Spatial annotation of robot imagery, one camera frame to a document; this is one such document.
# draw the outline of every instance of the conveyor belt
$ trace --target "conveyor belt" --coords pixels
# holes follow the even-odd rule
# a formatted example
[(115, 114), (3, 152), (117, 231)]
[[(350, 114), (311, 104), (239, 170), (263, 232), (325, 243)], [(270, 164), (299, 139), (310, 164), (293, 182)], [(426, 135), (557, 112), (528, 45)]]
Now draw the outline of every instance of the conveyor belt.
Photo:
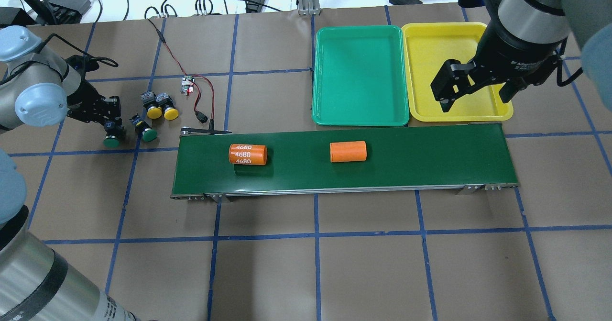
[[(330, 142), (365, 140), (365, 162), (332, 164)], [(268, 147), (266, 166), (230, 164), (230, 144)], [(171, 197), (518, 185), (501, 125), (183, 135)]]

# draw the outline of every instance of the green tray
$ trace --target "green tray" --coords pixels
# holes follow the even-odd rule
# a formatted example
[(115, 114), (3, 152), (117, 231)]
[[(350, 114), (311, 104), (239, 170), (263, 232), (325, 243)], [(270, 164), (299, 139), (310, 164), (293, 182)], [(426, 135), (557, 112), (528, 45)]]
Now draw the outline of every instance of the green tray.
[(325, 27), (317, 33), (315, 57), (315, 123), (402, 126), (408, 122), (402, 29)]
[[(332, 164), (330, 142), (365, 140), (364, 162)], [(263, 144), (266, 166), (230, 164), (231, 144)], [(181, 136), (174, 199), (518, 184), (501, 125)]]

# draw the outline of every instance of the grid line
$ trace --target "grid line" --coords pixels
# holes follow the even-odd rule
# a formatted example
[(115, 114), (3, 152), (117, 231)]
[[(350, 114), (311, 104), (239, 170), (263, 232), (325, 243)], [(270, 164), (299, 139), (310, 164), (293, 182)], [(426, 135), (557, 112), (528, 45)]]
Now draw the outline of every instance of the grid line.
[(215, 230), (212, 236), (212, 253), (210, 254), (210, 275), (208, 276), (208, 299), (206, 301), (206, 320), (212, 317), (212, 298), (214, 294), (215, 273), (217, 271), (217, 248), (219, 247), (219, 226), (221, 223), (221, 199), (217, 203)]
[(525, 207), (523, 206), (523, 199), (518, 191), (518, 188), (514, 188), (514, 194), (516, 195), (516, 203), (518, 203), (518, 209), (521, 212), (521, 218), (523, 219), (523, 226), (525, 227), (525, 234), (527, 236), (527, 244), (529, 244), (529, 251), (531, 251), (531, 258), (534, 262), (535, 275), (537, 276), (538, 283), (540, 284), (540, 290), (542, 292), (542, 299), (544, 299), (544, 306), (546, 313), (548, 314), (549, 321), (556, 321), (553, 315), (553, 309), (548, 299), (548, 292), (544, 284), (544, 278), (542, 277), (542, 270), (540, 269), (540, 262), (537, 258), (536, 246), (534, 245), (533, 237), (531, 236), (531, 229), (529, 229), (529, 222), (527, 221), (527, 215), (525, 214)]
[(387, 25), (391, 25), (391, 15), (389, 14), (389, 6), (384, 6), (384, 14), (387, 17)]
[(429, 262), (429, 250), (427, 248), (427, 232), (425, 228), (425, 221), (423, 219), (423, 208), (420, 202), (420, 193), (418, 190), (415, 190), (415, 199), (417, 202), (417, 213), (419, 214), (419, 229), (421, 236), (421, 244), (423, 247), (423, 260), (425, 263), (425, 273), (427, 278), (427, 289), (429, 290), (429, 301), (431, 304), (431, 317), (433, 321), (437, 321), (437, 308), (436, 308), (436, 298), (433, 293), (433, 280), (431, 279), (431, 266)]
[(313, 196), (315, 214), (315, 295), (317, 298), (317, 321), (323, 319), (321, 311), (321, 238), (319, 236), (319, 195)]
[[(160, 29), (160, 32), (162, 33), (162, 35), (164, 34), (164, 29), (166, 29), (166, 18), (164, 18), (164, 20), (162, 21), (162, 28)], [(155, 51), (155, 58), (153, 58), (153, 68), (151, 68), (151, 76), (149, 79), (149, 87), (147, 90), (151, 90), (151, 86), (153, 85), (153, 76), (155, 76), (155, 69), (157, 68), (157, 61), (159, 60), (159, 53), (160, 50), (162, 48), (162, 40), (161, 38), (157, 41), (157, 51)], [(111, 255), (111, 262), (109, 265), (109, 274), (107, 275), (107, 283), (106, 286), (104, 288), (104, 291), (106, 294), (109, 293), (110, 288), (111, 288), (111, 283), (113, 282), (113, 273), (114, 273), (114, 265), (116, 263), (117, 260), (117, 251), (119, 250), (119, 244), (120, 244), (120, 239), (121, 239), (121, 232), (123, 230), (123, 224), (125, 221), (125, 213), (127, 210), (127, 204), (130, 200), (130, 193), (131, 193), (131, 184), (134, 180), (134, 173), (136, 171), (136, 162), (138, 161), (138, 153), (140, 150), (140, 142), (141, 142), (142, 136), (141, 134), (138, 134), (138, 138), (136, 138), (136, 147), (134, 149), (134, 156), (133, 159), (131, 161), (131, 169), (130, 169), (130, 175), (129, 178), (127, 180), (127, 187), (125, 188), (125, 197), (124, 197), (124, 201), (123, 201), (123, 206), (121, 208), (121, 215), (120, 215), (120, 220), (119, 220), (119, 225), (117, 226), (117, 233), (115, 235), (115, 241), (114, 241), (114, 246), (113, 246), (113, 254)]]
[[(598, 231), (612, 230), (612, 224), (594, 225), (557, 225), (548, 227), (529, 227), (530, 232), (572, 232), (572, 231)], [(483, 229), (437, 229), (426, 230), (427, 235), (438, 234), (488, 234), (488, 233), (517, 233), (525, 232), (522, 228), (483, 228)], [(169, 243), (169, 242), (209, 242), (209, 241), (263, 241), (286, 240), (293, 238), (334, 238), (334, 237), (373, 237), (373, 236), (418, 236), (420, 230), (395, 230), (378, 232), (328, 232), (328, 233), (285, 233), (262, 235), (225, 235), (225, 236), (187, 236), (187, 237), (159, 237), (159, 238), (121, 238), (120, 243)], [(91, 238), (79, 240), (43, 240), (45, 244), (100, 244), (114, 243), (114, 238)]]
[[(223, 124), (223, 130), (227, 131), (228, 124), (230, 121), (230, 103), (231, 103), (231, 87), (232, 80), (234, 78), (234, 61), (236, 59), (236, 39), (238, 38), (238, 18), (240, 15), (236, 14), (234, 18), (234, 33), (232, 34), (232, 43), (231, 43), (231, 57), (229, 60), (229, 77), (228, 77), (228, 94), (227, 100), (225, 101), (225, 123)], [(219, 246), (219, 227), (221, 222), (221, 204), (222, 198), (219, 198), (219, 202), (217, 203), (217, 212), (215, 215), (215, 229), (213, 233), (212, 240), (212, 253), (210, 254), (210, 276), (208, 276), (208, 299), (206, 301), (206, 320), (210, 321), (212, 317), (212, 299), (214, 295), (214, 283), (215, 283), (215, 273), (217, 268), (217, 248)]]
[(225, 100), (225, 123), (223, 123), (223, 131), (228, 130), (228, 125), (230, 122), (230, 103), (231, 103), (231, 85), (234, 80), (234, 60), (236, 58), (236, 38), (238, 37), (238, 18), (240, 15), (236, 14), (236, 18), (234, 18), (234, 36), (232, 37), (231, 42), (231, 57), (229, 60), (229, 74), (228, 74), (228, 95)]

